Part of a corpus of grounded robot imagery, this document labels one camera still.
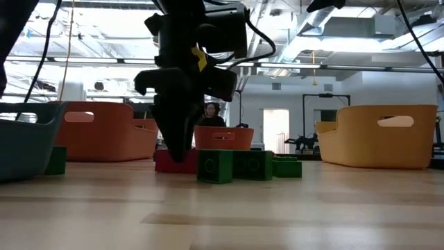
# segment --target yellow storage bin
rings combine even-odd
[[[432,154],[437,106],[351,106],[337,122],[316,122],[321,157],[350,167],[424,169]]]

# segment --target door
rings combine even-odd
[[[289,153],[284,141],[290,135],[290,112],[284,109],[264,109],[263,138],[265,150]]]

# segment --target orange basket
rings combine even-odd
[[[196,149],[250,150],[252,128],[196,127]]]

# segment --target orange storage bin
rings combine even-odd
[[[250,150],[252,128],[196,127],[196,149]]]
[[[89,162],[151,158],[156,142],[154,120],[133,119],[124,103],[89,101],[68,103],[56,140],[67,147],[67,160]]]
[[[316,122],[321,158],[350,167],[424,169],[430,163],[437,106],[352,106],[336,124]]]

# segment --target man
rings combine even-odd
[[[219,117],[221,108],[218,103],[206,103],[205,104],[205,118],[199,123],[198,126],[218,126],[226,127],[225,121],[222,117]]]

